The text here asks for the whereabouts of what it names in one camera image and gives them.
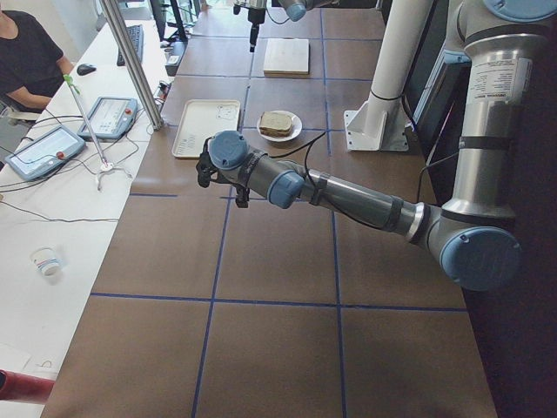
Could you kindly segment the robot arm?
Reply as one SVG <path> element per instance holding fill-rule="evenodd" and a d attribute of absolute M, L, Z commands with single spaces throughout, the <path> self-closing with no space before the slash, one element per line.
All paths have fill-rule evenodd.
<path fill-rule="evenodd" d="M 240 207 L 251 193 L 281 208 L 297 199 L 326 207 L 425 249 L 461 287 L 500 287 L 515 277 L 522 258 L 507 200 L 511 151 L 533 62 L 547 44 L 555 14 L 553 1 L 449 4 L 440 59 L 468 64 L 470 76 L 453 193 L 441 206 L 410 201 L 406 169 L 378 158 L 372 159 L 373 179 L 358 185 L 271 156 L 236 131 L 205 141 L 198 183 L 233 185 Z"/>
<path fill-rule="evenodd" d="M 267 4 L 268 2 L 264 0 L 235 1 L 233 3 L 232 11 L 234 15 L 238 15 L 242 9 L 247 10 L 247 19 L 248 22 L 251 24 L 249 38 L 250 53 L 253 53 L 256 49 L 259 26 L 265 22 L 265 17 L 268 15 Z M 340 4 L 340 1 L 279 0 L 277 1 L 277 4 L 285 11 L 288 19 L 292 20 L 293 22 L 297 22 L 309 10 L 329 5 L 338 5 Z"/>

